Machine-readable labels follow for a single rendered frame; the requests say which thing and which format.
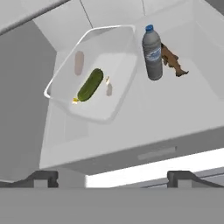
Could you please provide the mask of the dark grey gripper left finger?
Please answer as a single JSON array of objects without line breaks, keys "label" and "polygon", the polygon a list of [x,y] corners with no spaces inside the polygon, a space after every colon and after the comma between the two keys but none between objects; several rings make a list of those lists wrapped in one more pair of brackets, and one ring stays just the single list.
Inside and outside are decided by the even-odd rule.
[{"label": "dark grey gripper left finger", "polygon": [[35,171],[27,178],[12,183],[0,181],[0,188],[33,188],[35,180],[45,180],[48,188],[58,188],[58,178],[57,171]]}]

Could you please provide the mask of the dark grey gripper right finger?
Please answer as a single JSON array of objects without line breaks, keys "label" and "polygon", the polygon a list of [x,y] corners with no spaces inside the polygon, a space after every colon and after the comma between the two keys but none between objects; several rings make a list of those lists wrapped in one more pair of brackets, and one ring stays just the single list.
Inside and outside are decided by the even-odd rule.
[{"label": "dark grey gripper right finger", "polygon": [[224,185],[215,184],[213,182],[201,179],[190,171],[168,171],[167,178],[168,188],[180,188],[181,186],[189,186],[191,188],[224,188]]}]

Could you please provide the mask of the white fridge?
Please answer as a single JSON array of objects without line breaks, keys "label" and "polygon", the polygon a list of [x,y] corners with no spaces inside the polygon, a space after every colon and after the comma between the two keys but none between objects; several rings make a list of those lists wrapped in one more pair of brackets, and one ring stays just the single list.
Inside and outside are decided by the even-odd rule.
[{"label": "white fridge", "polygon": [[[136,73],[110,122],[69,115],[44,96],[89,30],[136,27]],[[150,80],[142,40],[153,25],[188,72]],[[0,36],[0,179],[67,168],[92,175],[188,157],[224,166],[224,16],[205,0],[70,0]]]}]

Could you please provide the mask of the clear plastic tupperware container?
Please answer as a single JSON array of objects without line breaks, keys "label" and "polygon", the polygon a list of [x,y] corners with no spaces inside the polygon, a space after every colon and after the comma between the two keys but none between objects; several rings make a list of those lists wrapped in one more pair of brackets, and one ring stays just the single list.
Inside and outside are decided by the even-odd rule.
[{"label": "clear plastic tupperware container", "polygon": [[44,96],[71,116],[108,123],[116,116],[137,70],[136,27],[87,31],[46,86]]}]

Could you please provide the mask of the green cucumber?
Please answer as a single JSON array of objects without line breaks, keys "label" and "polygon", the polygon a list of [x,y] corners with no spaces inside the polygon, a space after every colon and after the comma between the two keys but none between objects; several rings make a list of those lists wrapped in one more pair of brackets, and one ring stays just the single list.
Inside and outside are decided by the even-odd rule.
[{"label": "green cucumber", "polygon": [[91,98],[103,80],[103,71],[100,68],[94,69],[80,88],[77,97],[80,102]]}]

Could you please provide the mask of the brown irregular food piece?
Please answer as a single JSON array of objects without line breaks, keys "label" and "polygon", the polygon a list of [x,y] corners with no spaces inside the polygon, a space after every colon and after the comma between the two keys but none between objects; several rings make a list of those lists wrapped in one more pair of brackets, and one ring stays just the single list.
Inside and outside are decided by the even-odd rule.
[{"label": "brown irregular food piece", "polygon": [[181,68],[181,65],[178,63],[179,57],[173,54],[166,45],[161,45],[161,57],[164,60],[164,65],[174,68],[176,71],[176,76],[180,77],[184,74],[188,74],[188,72],[184,71]]}]

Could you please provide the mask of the grey water bottle blue cap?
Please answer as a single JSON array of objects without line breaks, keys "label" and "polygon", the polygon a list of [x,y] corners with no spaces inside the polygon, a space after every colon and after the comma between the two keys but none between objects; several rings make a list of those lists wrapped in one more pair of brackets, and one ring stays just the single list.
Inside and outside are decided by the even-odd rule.
[{"label": "grey water bottle blue cap", "polygon": [[158,81],[163,76],[161,39],[152,24],[145,27],[142,40],[143,56],[148,77]]}]

